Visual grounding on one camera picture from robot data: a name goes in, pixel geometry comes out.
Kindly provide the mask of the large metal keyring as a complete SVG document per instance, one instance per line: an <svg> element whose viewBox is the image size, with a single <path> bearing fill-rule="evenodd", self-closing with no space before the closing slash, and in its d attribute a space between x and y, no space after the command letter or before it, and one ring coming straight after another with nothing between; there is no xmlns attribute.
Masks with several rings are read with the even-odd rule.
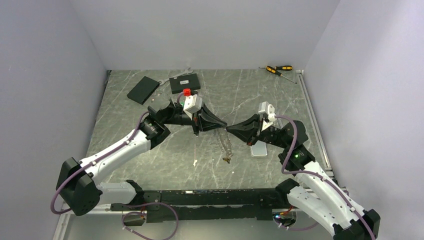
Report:
<svg viewBox="0 0 424 240"><path fill-rule="evenodd" d="M214 135L222 152L222 160L230 164L233 153L229 133L224 128L218 128L214 130Z"/></svg>

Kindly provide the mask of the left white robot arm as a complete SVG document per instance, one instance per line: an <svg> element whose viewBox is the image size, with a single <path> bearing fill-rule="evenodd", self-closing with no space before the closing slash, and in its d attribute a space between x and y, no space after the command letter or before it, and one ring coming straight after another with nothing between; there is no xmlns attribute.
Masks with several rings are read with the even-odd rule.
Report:
<svg viewBox="0 0 424 240"><path fill-rule="evenodd" d="M55 214L72 211L76 216L90 212L97 205L122 203L131 210L144 203L143 190L135 182L105 184L103 180L129 160L160 145L170 134L167 125L191 126L193 133L225 128L227 123L202 103L192 112L177 102L160 110L148 107L134 127L121 140L106 149L75 160L65 160L60 169L56 192L50 203Z"/></svg>

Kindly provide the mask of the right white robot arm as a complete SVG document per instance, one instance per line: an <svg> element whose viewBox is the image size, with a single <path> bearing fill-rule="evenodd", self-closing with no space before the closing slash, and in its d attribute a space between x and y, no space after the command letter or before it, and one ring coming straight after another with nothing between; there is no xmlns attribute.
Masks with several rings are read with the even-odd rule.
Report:
<svg viewBox="0 0 424 240"><path fill-rule="evenodd" d="M301 121L271 113L264 117L254 114L226 127L226 131L249 146L261 141L283 149L278 156L281 172L294 178L275 188L280 207L291 205L302 210L334 240L377 239L380 215L374 209L364 209L328 176L304 146L308 136Z"/></svg>

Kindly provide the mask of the white smartphone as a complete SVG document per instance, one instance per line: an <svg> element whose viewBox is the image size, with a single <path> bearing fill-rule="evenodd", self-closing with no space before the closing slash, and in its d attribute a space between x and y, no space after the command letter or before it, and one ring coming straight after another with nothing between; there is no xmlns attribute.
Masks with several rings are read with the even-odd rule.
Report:
<svg viewBox="0 0 424 240"><path fill-rule="evenodd" d="M250 147L251 155L253 157L265 157L268 155L267 144L258 141L255 145Z"/></svg>

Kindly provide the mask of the black box with label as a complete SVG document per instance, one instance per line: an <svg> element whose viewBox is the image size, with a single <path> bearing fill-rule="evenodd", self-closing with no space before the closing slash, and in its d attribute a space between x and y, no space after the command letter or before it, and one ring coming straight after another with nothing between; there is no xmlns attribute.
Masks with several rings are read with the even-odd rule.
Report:
<svg viewBox="0 0 424 240"><path fill-rule="evenodd" d="M169 85L172 94L179 94L184 89L199 90L201 88L201 84L196 73L171 77L169 79Z"/></svg>

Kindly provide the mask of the silver wrench at back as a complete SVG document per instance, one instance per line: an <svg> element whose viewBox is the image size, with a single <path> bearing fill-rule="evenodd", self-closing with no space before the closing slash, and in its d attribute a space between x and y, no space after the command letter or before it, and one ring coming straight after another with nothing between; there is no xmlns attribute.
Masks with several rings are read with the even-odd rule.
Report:
<svg viewBox="0 0 424 240"><path fill-rule="evenodd" d="M178 74L176 74L174 76L171 76L171 77L168 77L168 78L165 78L165 79L158 80L159 85L162 86L162 85L164 85L166 82L168 82L171 79L174 79L174 78L177 78L177 77L180 77L180 76L184 76L184 75L188 75L188 74L191 74L192 72L193 72L193 70L191 70L191 68L188 67L183 72L180 72L180 73L178 73Z"/></svg>

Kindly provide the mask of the yellow black screwdriver front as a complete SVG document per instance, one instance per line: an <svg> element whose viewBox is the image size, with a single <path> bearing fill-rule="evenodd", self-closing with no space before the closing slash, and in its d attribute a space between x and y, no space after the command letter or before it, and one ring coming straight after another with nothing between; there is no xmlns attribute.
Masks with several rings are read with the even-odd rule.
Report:
<svg viewBox="0 0 424 240"><path fill-rule="evenodd" d="M267 71L268 71L269 73L272 73L272 74L276 75L276 76L282 77L282 78L284 78L284 79L288 80L289 82L292 82L292 83L296 84L296 82L295 82L294 80L292 80L292 79L290 79L290 78L288 78L288 77L284 76L283 72L285 72L285 71L282 71L282 70L280 70L280 71L267 70Z"/></svg>

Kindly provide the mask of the yellow black screwdriver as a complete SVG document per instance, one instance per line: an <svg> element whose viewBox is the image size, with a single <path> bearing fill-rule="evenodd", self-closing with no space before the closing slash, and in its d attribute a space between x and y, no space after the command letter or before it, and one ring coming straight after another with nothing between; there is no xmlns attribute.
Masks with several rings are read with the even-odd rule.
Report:
<svg viewBox="0 0 424 240"><path fill-rule="evenodd" d="M293 70L293 67L291 65L283 65L283 66L275 66L275 67L272 67L272 66L261 67L260 69L265 69L267 71L285 71L285 72L288 72L288 71Z"/></svg>
<svg viewBox="0 0 424 240"><path fill-rule="evenodd" d="M268 71L269 73L272 73L272 74L276 75L276 76L282 77L282 78L284 78L284 79L288 80L289 82L292 82L292 83L296 84L296 82L295 82L294 80L292 80L292 79L290 79L290 78L288 78L288 77L284 76L283 72L285 72L285 71L282 71L282 70L280 70L280 71L267 70L267 71Z"/></svg>

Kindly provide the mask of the black flat box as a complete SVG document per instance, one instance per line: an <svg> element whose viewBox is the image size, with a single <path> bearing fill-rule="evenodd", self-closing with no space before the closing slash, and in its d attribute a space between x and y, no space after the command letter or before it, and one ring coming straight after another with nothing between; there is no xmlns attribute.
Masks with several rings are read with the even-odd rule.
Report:
<svg viewBox="0 0 424 240"><path fill-rule="evenodd" d="M128 99L143 105L159 86L158 81L144 76L126 96Z"/></svg>

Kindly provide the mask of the yellow black screwdriver rear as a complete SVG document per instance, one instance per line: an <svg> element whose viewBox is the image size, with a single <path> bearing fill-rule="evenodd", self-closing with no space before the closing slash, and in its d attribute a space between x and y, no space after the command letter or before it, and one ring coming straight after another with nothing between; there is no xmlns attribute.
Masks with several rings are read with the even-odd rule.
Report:
<svg viewBox="0 0 424 240"><path fill-rule="evenodd" d="M267 71L285 71L285 72L288 72L288 71L293 70L293 67L291 65L283 65L283 66L275 66L275 67L272 67L272 66L261 67L260 69L265 69Z"/></svg>

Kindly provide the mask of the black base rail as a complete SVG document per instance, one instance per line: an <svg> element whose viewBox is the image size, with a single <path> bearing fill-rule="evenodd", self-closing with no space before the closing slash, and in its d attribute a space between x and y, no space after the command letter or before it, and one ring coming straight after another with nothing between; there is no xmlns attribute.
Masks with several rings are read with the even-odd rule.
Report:
<svg viewBox="0 0 424 240"><path fill-rule="evenodd" d="M274 188L146 190L142 199L113 203L113 212L143 210L148 223L188 220L255 219L270 221L290 204Z"/></svg>

